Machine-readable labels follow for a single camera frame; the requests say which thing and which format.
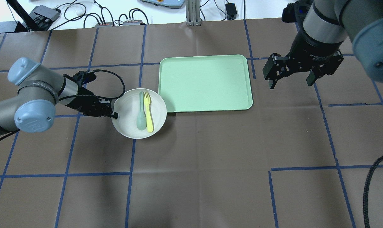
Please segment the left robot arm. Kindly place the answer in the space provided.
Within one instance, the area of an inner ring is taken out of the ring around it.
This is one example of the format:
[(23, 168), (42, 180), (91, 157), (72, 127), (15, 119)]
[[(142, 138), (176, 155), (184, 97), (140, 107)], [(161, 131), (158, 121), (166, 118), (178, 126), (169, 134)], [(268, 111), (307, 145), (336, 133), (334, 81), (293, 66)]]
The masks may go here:
[(17, 95), (0, 102), (0, 140), (17, 131), (47, 131), (54, 124), (57, 104), (85, 116), (117, 119), (112, 101), (118, 97), (98, 96), (84, 87), (96, 80), (97, 72), (100, 70), (61, 75), (29, 58), (19, 58), (7, 76), (18, 87)]

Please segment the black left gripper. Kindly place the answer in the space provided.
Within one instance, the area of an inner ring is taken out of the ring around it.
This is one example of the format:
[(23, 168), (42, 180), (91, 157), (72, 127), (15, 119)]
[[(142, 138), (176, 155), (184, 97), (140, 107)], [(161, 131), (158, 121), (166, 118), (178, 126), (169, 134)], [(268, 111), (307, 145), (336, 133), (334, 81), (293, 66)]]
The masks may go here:
[(118, 119), (119, 114), (112, 109), (115, 97), (102, 97), (84, 88), (84, 85), (93, 82), (96, 75), (93, 71), (79, 71), (72, 77), (78, 85), (77, 94), (72, 97), (72, 109), (81, 112), (84, 116), (109, 117)]

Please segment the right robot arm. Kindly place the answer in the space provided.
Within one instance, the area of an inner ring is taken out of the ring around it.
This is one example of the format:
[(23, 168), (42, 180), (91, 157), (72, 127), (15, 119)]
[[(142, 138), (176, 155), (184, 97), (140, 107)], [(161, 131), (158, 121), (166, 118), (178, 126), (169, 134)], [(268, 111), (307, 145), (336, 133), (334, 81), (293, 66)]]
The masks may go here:
[(294, 73), (309, 72), (308, 86), (334, 74), (347, 38), (366, 74), (383, 83), (383, 0), (299, 0), (285, 7), (282, 21), (299, 31), (286, 56), (269, 56), (263, 74), (270, 89)]

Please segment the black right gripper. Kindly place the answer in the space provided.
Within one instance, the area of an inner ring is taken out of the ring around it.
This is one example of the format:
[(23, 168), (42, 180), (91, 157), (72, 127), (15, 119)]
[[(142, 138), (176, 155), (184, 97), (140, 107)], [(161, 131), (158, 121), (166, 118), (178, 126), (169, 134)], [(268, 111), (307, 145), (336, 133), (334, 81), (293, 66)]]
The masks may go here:
[(310, 87), (319, 78), (334, 74), (343, 59), (340, 50), (330, 56), (315, 56), (306, 52), (298, 52), (298, 56), (293, 56), (291, 53), (286, 56), (272, 53), (263, 67), (263, 76), (272, 90), (285, 77), (295, 73), (309, 72), (306, 82)]

